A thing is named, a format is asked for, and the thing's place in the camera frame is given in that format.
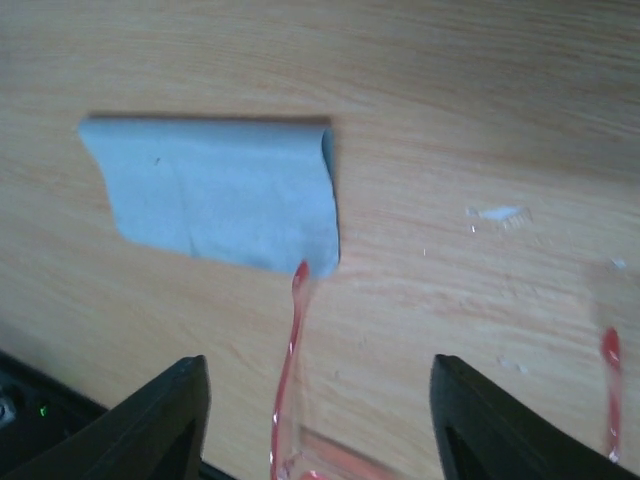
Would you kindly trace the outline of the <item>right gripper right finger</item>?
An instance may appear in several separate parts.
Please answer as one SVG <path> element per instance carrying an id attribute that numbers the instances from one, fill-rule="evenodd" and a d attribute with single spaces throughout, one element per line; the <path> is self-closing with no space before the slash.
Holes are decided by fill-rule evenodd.
<path id="1" fill-rule="evenodd" d="M 457 356 L 434 357 L 430 408 L 446 479 L 636 479 Z"/>

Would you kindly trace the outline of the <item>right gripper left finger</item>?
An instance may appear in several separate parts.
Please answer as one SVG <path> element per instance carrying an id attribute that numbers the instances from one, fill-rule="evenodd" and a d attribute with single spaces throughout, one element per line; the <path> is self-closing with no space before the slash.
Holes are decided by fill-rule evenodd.
<path id="1" fill-rule="evenodd" d="M 196 479 L 210 405 L 204 356 L 184 357 L 4 479 Z"/>

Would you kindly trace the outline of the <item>blue cleaning cloth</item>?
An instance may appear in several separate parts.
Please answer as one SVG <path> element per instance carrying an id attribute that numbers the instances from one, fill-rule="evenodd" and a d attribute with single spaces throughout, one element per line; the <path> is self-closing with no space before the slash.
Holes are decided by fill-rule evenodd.
<path id="1" fill-rule="evenodd" d="M 126 240 L 278 273 L 338 266 L 328 123 L 91 116 L 78 134 Z"/>

